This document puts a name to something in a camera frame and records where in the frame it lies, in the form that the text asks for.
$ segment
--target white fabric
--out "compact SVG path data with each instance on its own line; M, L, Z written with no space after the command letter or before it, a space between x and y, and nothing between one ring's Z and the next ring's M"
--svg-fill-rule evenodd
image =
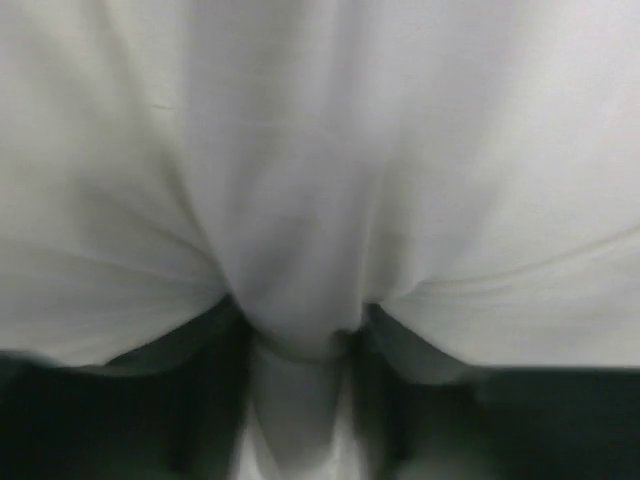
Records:
M131 17L93 0L0 1L0 350L103 362L224 293L168 133L162 102L175 100L128 49L164 29L126 42Z
M306 464L296 464L299 452L290 449L288 458L275 461L272 447L250 401L242 435L234 457L230 480L369 480L365 442L353 429L351 377L346 375L338 402L328 451L307 457Z
M634 0L193 0L188 184L321 357L363 301L488 365L638 365Z
M0 0L0 350L101 362L228 284L305 361L376 301L473 364L638 366L639 21Z

